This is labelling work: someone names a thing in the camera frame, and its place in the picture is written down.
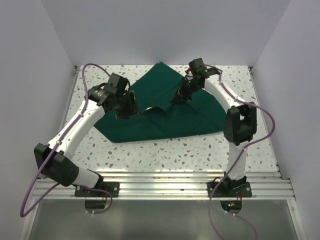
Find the white wall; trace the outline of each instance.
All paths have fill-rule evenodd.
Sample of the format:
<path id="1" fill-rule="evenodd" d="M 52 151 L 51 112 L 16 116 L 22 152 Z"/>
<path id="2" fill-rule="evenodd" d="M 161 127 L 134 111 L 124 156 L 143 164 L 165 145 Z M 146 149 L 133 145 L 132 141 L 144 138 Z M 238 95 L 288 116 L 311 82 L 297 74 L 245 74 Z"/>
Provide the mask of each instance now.
<path id="1" fill-rule="evenodd" d="M 249 65 L 290 0 L 42 0 L 74 64 Z"/>
<path id="2" fill-rule="evenodd" d="M 320 1 L 292 0 L 253 68 L 275 117 L 272 144 L 309 239 L 320 239 Z"/>
<path id="3" fill-rule="evenodd" d="M 0 239 L 19 238 L 33 149 L 58 130 L 72 74 L 40 1 L 0 1 Z"/>

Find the speckled tabletop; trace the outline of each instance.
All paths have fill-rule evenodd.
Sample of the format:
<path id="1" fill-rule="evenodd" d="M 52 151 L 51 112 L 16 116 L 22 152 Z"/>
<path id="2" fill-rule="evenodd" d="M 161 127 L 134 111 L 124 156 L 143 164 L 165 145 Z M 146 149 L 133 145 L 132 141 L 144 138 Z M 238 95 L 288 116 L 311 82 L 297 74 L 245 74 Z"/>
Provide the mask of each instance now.
<path id="1" fill-rule="evenodd" d="M 108 72 L 128 78 L 131 84 L 141 78 L 152 65 L 104 65 Z M 184 75 L 187 65 L 171 65 Z M 250 72 L 247 66 L 218 66 L 222 79 L 236 94 L 257 104 Z M 107 81 L 107 76 L 96 67 L 85 71 L 88 88 Z M 66 121 L 76 113 L 84 99 L 84 87 L 79 74 L 72 94 Z M 260 111 L 257 111 L 257 133 L 254 139 L 265 136 L 266 128 Z M 229 144 L 223 133 L 184 138 L 113 143 L 94 127 L 77 148 L 74 163 L 94 171 L 128 172 L 208 172 L 224 171 L 228 163 Z M 269 140 L 249 147 L 247 172 L 277 172 L 276 159 Z"/>

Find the robotic arm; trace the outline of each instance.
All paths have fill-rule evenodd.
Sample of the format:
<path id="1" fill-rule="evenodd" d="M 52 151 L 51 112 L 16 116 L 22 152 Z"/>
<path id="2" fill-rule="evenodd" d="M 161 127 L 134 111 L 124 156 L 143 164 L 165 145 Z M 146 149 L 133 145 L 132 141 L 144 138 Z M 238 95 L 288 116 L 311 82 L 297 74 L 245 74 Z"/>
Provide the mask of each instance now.
<path id="1" fill-rule="evenodd" d="M 188 100 L 191 101 L 194 92 L 199 89 L 205 89 L 221 104 L 226 112 L 223 134 L 229 142 L 226 174 L 234 165 L 240 151 L 253 139 L 253 135 L 257 132 L 257 109 L 233 100 L 221 86 L 218 77 L 214 76 L 221 74 L 220 71 L 215 67 L 207 68 L 201 58 L 191 61 L 186 72 L 187 75 L 181 79 L 179 88 L 171 102 L 183 103 Z M 238 100 L 245 102 L 228 86 L 225 87 Z M 248 186 L 245 170 L 246 157 L 247 149 L 244 150 L 240 159 L 223 181 L 223 192 L 228 197 L 237 196 L 242 192 L 243 188 Z"/>
<path id="2" fill-rule="evenodd" d="M 107 83 L 94 86 L 88 91 L 86 109 L 85 100 L 80 109 L 47 145 L 39 143 L 34 149 L 38 168 L 43 164 L 52 147 L 58 144 L 51 159 L 45 165 L 42 174 L 64 187 L 69 185 L 84 186 L 91 189 L 105 189 L 103 177 L 97 172 L 76 166 L 72 157 L 89 129 L 109 110 L 115 110 L 117 119 L 128 119 L 139 115 L 135 93 L 125 90 L 129 80 L 117 74 L 111 74 Z M 76 124 L 72 122 L 80 117 Z M 69 129 L 63 141 L 61 135 Z"/>

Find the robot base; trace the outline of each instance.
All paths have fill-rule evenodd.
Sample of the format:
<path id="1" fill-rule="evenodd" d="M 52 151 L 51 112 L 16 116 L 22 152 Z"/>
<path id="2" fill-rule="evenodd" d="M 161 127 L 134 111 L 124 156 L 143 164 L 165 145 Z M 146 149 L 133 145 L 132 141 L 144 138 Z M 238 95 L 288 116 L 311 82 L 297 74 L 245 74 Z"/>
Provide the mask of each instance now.
<path id="1" fill-rule="evenodd" d="M 219 182 L 216 182 L 216 181 L 209 181 L 206 183 L 209 197 L 217 184 L 219 184 Z M 249 182 L 246 182 L 244 185 L 239 186 L 237 188 L 233 188 L 233 189 L 226 189 L 225 185 L 221 183 L 218 186 L 212 198 L 238 198 L 238 197 L 241 197 L 241 198 L 252 197 L 252 192 L 251 192 L 251 187 Z"/>
<path id="2" fill-rule="evenodd" d="M 119 195 L 120 183 L 118 181 L 104 181 L 103 182 L 104 190 L 108 191 L 113 198 L 117 198 Z M 84 188 L 79 190 L 76 188 L 74 196 L 78 198 L 99 198 L 104 194 L 102 192 L 88 191 Z"/>

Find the green cloth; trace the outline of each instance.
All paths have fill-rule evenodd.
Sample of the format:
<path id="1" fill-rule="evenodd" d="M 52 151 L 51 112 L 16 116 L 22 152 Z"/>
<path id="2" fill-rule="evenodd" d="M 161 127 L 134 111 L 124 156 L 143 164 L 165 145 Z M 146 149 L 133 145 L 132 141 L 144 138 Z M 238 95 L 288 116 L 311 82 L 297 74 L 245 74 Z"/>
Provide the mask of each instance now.
<path id="1" fill-rule="evenodd" d="M 188 137 L 220 132 L 226 113 L 219 102 L 201 89 L 192 101 L 172 104 L 182 76 L 160 62 L 131 86 L 140 116 L 116 120 L 107 112 L 94 126 L 114 143 Z"/>

